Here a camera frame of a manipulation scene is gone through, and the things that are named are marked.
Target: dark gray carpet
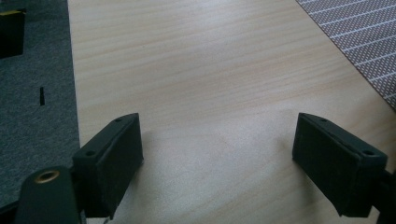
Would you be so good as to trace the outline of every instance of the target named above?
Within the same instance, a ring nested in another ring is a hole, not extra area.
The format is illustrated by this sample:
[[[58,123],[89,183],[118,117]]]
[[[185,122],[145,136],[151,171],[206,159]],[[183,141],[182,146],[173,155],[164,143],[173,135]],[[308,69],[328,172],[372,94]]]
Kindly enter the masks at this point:
[[[18,8],[24,52],[0,60],[0,207],[18,200],[30,173],[70,166],[79,149],[67,2],[0,0],[0,12]]]

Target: gray textured mat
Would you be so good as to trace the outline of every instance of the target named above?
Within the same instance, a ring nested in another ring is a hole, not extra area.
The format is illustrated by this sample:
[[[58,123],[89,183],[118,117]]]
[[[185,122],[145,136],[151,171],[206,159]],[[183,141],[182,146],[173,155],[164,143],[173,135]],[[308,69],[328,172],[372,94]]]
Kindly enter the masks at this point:
[[[297,2],[396,110],[396,1]]]
[[[0,1],[0,12],[17,8],[27,10],[24,53],[0,60],[0,206],[30,173],[70,166],[79,149],[67,2]]]

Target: perforated mat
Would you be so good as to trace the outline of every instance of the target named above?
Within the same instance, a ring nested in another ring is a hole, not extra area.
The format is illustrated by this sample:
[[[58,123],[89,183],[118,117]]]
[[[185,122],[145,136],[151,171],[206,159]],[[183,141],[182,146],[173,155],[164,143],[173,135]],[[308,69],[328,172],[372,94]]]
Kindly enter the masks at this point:
[[[396,110],[396,1],[297,2]]]

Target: wooden table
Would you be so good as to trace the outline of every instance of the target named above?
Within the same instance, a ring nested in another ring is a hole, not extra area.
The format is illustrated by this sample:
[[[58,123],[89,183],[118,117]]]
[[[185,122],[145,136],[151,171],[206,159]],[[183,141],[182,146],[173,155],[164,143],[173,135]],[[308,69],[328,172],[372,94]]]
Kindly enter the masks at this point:
[[[145,164],[112,223],[375,223],[375,209],[337,216],[291,160],[306,112],[396,168],[395,113],[294,0],[69,10],[81,144],[118,116],[141,118]]]

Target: black plastic part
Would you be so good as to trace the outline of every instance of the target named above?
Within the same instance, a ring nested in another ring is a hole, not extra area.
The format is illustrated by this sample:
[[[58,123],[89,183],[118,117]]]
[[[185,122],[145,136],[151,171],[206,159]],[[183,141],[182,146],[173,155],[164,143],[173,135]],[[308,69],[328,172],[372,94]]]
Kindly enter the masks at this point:
[[[387,155],[326,119],[301,113],[292,156],[340,216],[368,217]]]
[[[372,194],[373,206],[381,212],[378,224],[396,223],[396,172],[384,172]]]
[[[79,223],[69,169],[50,167],[25,179],[15,224]]]
[[[0,59],[23,54],[25,12],[0,12]]]
[[[15,216],[17,215],[18,202],[10,203],[0,208],[0,223],[11,224],[14,223]]]
[[[111,217],[142,164],[138,114],[114,119],[73,157],[86,217]]]

